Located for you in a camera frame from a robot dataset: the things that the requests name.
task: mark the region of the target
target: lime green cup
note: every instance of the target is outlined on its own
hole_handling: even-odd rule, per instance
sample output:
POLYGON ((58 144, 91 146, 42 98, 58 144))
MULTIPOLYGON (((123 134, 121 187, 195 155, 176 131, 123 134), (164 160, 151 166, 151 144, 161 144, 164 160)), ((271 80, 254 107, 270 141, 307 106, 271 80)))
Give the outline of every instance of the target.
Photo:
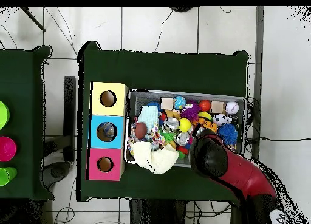
POLYGON ((7 106, 0 101, 0 129, 2 129, 10 118, 10 112, 7 106))
POLYGON ((0 168, 0 186, 5 186, 17 175, 17 170, 13 167, 0 168))

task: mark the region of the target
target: green table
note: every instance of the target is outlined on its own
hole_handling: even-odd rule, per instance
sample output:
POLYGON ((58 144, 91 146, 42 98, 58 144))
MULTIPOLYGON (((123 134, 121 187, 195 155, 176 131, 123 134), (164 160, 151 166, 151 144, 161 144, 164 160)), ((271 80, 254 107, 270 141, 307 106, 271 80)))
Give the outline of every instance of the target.
POLYGON ((0 135, 12 138, 16 155, 0 167, 13 166, 18 175, 0 187, 0 198, 53 199, 41 183, 43 163, 43 61, 50 47, 31 51, 0 50, 0 100, 10 111, 7 125, 0 135))
POLYGON ((119 182, 86 180, 89 83, 124 83, 129 88, 245 97, 247 60, 245 51, 234 55, 102 51, 96 42, 87 42, 78 57, 77 145, 82 150, 77 153, 77 199, 135 197, 238 203, 227 188, 197 175, 191 168, 173 167, 165 174, 155 175, 126 164, 119 182))

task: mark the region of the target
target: white cloth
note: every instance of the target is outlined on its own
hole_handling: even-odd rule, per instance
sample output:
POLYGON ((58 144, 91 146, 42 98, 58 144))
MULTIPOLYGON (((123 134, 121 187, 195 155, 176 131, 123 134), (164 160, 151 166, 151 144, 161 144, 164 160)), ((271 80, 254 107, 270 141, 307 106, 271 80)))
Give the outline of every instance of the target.
POLYGON ((171 169, 179 156, 179 153, 170 144, 161 150, 152 152, 149 142, 136 142, 132 144, 132 148, 136 164, 155 174, 163 174, 171 169))

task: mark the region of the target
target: yellow ball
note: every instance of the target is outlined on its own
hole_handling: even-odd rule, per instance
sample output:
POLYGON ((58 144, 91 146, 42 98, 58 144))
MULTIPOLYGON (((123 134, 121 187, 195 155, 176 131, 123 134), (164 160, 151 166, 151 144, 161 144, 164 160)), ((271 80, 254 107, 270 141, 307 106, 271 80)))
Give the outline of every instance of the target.
POLYGON ((191 127, 191 123, 190 120, 186 119, 186 118, 182 118, 179 120, 179 129, 182 132, 187 132, 191 127))

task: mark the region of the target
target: table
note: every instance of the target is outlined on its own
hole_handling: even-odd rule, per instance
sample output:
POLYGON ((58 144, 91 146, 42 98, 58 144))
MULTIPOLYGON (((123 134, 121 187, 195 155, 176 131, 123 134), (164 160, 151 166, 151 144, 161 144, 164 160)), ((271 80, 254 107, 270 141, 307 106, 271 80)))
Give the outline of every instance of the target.
POLYGON ((77 200, 135 197, 231 200, 238 204, 231 191, 197 175, 191 168, 173 167, 165 174, 155 175, 126 164, 119 182, 86 180, 89 83, 124 83, 129 88, 245 97, 247 61, 245 51, 233 55, 104 51, 96 42, 87 42, 78 56, 77 200))

